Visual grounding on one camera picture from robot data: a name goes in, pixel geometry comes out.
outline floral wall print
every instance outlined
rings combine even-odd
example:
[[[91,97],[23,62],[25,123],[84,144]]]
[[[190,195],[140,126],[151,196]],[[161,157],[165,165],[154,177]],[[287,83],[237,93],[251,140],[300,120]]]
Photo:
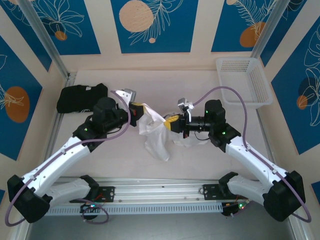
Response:
[[[0,206],[1,206],[2,200],[4,199],[4,196],[5,196],[5,191],[0,189]]]
[[[282,14],[282,18],[276,25],[270,39],[265,45],[260,57],[264,66],[267,66],[272,55],[285,37],[292,23],[300,13],[307,0],[291,0]]]
[[[298,153],[320,144],[320,17],[271,84]]]
[[[320,204],[320,181],[312,183],[311,186],[314,191],[315,197]]]
[[[0,37],[0,154],[17,160],[42,86]]]
[[[251,51],[277,0],[225,0],[212,52]]]
[[[24,40],[28,43],[36,57],[39,59],[46,71],[51,66],[51,58],[45,48],[42,46],[35,32],[32,30],[28,20],[21,12],[15,0],[0,0],[0,6],[11,19],[15,27],[18,29]]]
[[[0,0],[8,16],[31,27],[14,0]],[[29,0],[61,55],[100,54],[84,0]]]
[[[121,52],[188,53],[198,0],[111,0]]]

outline white cloth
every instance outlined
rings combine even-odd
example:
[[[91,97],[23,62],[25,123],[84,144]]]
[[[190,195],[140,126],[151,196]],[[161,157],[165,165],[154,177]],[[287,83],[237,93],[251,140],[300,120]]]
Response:
[[[163,161],[169,160],[170,154],[165,148],[168,140],[187,148],[208,142],[198,140],[193,133],[190,134],[190,137],[183,139],[181,133],[178,134],[166,128],[164,124],[166,120],[160,114],[147,104],[143,103],[142,105],[144,106],[144,115],[138,121],[139,134],[146,136],[144,146],[154,158]]]

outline metal rod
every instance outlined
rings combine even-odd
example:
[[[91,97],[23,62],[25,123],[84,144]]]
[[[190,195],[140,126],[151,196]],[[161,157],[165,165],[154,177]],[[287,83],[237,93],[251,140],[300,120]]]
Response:
[[[17,0],[17,3],[25,18],[28,20],[33,31],[35,32],[36,36],[39,38],[43,47],[49,54],[50,58],[55,63],[62,76],[67,79],[69,74],[68,70],[64,62],[60,58],[59,52],[54,45],[54,42],[50,38],[45,26],[41,22],[36,10],[34,9],[32,2],[30,2],[29,0]]]
[[[272,10],[268,20],[266,21],[266,24],[260,34],[260,37],[258,38],[255,46],[253,47],[253,50],[250,56],[251,58],[257,59],[260,57],[272,33],[274,32],[279,20],[281,19],[282,14],[286,10],[290,2],[290,0],[273,0],[273,1],[277,1],[277,3],[275,4],[274,9]]]
[[[67,81],[64,84],[64,87],[70,87],[74,85],[75,79],[76,79],[76,75],[77,73],[70,73],[69,77],[67,79]],[[45,155],[44,155],[44,160],[47,160],[53,153],[54,148],[55,148],[55,144],[56,144],[56,140],[58,137],[58,133],[60,130],[60,126],[62,123],[62,120],[64,118],[64,114],[63,113],[58,113],[57,110],[55,111],[55,119],[54,119],[54,123],[53,123],[53,127],[51,130],[51,134],[50,134],[50,138],[47,144],[47,148],[45,151]]]

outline yellow object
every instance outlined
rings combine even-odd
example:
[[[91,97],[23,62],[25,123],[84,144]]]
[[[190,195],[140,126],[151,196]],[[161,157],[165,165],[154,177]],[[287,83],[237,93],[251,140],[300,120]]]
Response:
[[[169,130],[171,131],[171,124],[170,124],[170,122],[165,121],[163,124],[164,124],[164,126],[165,126],[167,129],[169,129]]]
[[[131,104],[132,104],[132,105],[135,105],[135,106],[143,106],[142,103],[138,103],[138,102],[132,102]]]
[[[171,131],[171,123],[177,121],[178,119],[179,115],[171,116],[164,122],[164,126]]]

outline beige circle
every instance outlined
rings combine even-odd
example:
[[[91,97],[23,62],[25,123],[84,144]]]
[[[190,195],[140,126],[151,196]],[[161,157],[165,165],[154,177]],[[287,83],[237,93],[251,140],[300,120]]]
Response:
[[[235,4],[237,1],[238,1],[238,0],[226,0],[225,2],[226,2],[226,4],[228,4],[228,5],[233,5],[233,4]]]
[[[151,9],[142,1],[128,1],[119,12],[122,26],[132,33],[142,32],[150,28],[154,22]]]
[[[14,5],[18,5],[17,0],[8,0],[10,3],[13,3]]]

